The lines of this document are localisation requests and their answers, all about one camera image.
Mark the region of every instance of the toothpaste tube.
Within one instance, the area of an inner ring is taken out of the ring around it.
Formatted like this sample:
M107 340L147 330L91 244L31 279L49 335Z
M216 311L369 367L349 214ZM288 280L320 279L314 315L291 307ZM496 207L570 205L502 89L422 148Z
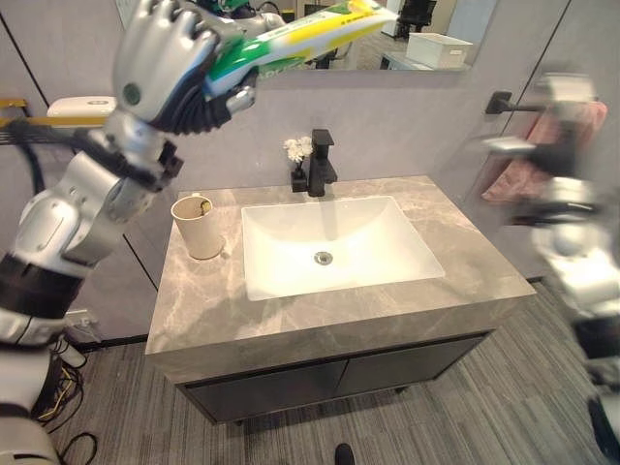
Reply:
M257 66L262 78L294 68L397 18L372 0L349 0L320 10L233 46L208 72L204 93L225 93Z

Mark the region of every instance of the faucet handle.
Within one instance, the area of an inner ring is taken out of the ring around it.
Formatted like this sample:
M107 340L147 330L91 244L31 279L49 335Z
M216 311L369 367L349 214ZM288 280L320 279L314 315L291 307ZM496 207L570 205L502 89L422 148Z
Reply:
M333 139L327 129L313 129L312 144L318 146L333 145Z

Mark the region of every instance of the pink towel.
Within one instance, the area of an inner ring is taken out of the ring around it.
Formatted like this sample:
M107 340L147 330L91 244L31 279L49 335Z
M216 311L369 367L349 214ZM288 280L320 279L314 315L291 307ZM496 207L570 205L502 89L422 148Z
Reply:
M582 107L577 144L582 149L597 134L607 116L607 106L592 102ZM532 143L552 143L558 137L558 122L546 111L534 123L527 140ZM489 202L516 202L522 198L538 197L549 175L526 160L512 160L497 180L482 194Z

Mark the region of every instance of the power outlet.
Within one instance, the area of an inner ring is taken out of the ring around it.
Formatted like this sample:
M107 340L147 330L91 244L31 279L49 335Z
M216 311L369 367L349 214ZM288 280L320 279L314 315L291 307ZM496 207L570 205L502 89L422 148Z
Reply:
M65 322L68 327L89 327L95 325L98 321L93 311L87 308L69 310L65 314Z

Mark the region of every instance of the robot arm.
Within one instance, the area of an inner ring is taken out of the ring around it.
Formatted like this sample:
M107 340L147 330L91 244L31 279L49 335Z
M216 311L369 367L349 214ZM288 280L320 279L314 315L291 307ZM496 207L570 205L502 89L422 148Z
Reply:
M233 19L245 37L257 37L286 24L277 7L277 14L265 13L261 7L252 8L248 0L198 0L198 4L214 15Z
M208 132L254 103L255 72L218 97L202 93L212 63L241 36L234 21L193 4L140 0L116 56L117 108L102 129L67 137L13 125L17 137L35 131L81 150L26 205L0 262L0 462L57 463L30 419L50 371L47 344L89 272L178 174L182 161L163 133Z
M549 280L571 312L570 323L600 395L588 409L605 455L620 462L620 263L612 233L599 214L604 203L576 174L576 129L580 107L596 100L591 81L579 75L546 75L541 85L551 97L560 125L553 144L517 138L491 139L494 152L521 156L553 176L540 199L522 204L513 223L534 227L532 241L551 269Z

